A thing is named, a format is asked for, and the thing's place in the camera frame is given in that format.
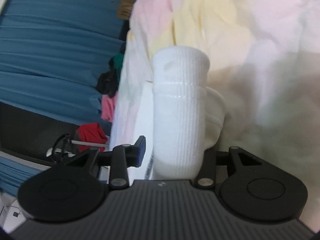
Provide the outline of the white garment with ribbed cuffs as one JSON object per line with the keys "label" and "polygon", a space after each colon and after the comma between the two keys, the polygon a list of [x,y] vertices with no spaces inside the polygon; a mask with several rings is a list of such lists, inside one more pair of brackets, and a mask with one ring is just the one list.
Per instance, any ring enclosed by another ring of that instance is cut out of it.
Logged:
{"label": "white garment with ribbed cuffs", "polygon": [[185,46],[157,51],[153,81],[144,84],[135,133],[146,138],[136,178],[194,179],[204,151],[214,146],[227,113],[219,92],[206,86],[210,61]]}

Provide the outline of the black garment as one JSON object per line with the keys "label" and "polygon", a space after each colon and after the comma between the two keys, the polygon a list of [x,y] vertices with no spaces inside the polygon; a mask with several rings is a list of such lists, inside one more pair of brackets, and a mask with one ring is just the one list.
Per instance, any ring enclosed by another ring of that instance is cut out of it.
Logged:
{"label": "black garment", "polygon": [[109,98],[113,98],[118,91],[119,81],[116,70],[110,70],[106,73],[103,73],[99,76],[96,90],[103,94],[107,95]]}

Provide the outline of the blue curtain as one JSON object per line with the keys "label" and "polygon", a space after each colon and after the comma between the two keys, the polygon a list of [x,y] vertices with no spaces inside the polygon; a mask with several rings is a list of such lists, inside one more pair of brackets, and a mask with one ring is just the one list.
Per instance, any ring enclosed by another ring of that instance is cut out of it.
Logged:
{"label": "blue curtain", "polygon": [[52,161],[55,140],[101,118],[96,85],[122,45],[120,0],[7,0],[1,12],[1,189]]}

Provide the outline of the cardboard box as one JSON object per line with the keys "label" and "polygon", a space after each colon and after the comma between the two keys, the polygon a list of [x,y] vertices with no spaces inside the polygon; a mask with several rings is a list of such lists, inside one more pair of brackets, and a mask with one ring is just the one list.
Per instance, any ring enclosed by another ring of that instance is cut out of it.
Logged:
{"label": "cardboard box", "polygon": [[122,20],[129,20],[135,1],[136,0],[120,0],[120,4],[117,10],[117,18]]}

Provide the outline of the pastel patterned bed sheet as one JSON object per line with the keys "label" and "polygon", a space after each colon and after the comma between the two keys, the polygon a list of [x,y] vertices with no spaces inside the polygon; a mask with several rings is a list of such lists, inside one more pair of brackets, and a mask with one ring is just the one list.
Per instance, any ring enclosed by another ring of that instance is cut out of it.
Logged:
{"label": "pastel patterned bed sheet", "polygon": [[136,0],[111,146],[152,139],[152,58],[189,46],[210,59],[207,145],[238,145],[308,188],[319,230],[319,0]]}

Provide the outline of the green garment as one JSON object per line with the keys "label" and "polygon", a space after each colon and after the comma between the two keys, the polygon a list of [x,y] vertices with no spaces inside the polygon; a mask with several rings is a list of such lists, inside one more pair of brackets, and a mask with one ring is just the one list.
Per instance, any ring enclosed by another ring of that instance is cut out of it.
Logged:
{"label": "green garment", "polygon": [[108,62],[110,70],[116,70],[118,72],[121,72],[123,67],[123,61],[124,61],[124,54],[122,53],[116,54]]}

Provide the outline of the pink garment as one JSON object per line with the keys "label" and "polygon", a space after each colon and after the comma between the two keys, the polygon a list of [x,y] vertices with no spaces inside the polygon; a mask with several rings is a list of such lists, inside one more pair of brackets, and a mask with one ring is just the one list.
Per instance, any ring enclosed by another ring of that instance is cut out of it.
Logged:
{"label": "pink garment", "polygon": [[101,98],[101,118],[108,122],[113,122],[114,111],[116,108],[118,93],[114,97],[109,97],[108,95],[103,95]]}

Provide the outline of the red garment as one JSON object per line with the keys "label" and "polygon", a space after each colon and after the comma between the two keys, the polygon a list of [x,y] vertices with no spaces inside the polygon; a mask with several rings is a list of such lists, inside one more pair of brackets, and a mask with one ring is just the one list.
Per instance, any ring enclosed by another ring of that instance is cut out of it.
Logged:
{"label": "red garment", "polygon": [[81,125],[75,132],[74,140],[107,144],[108,138],[98,123]]}

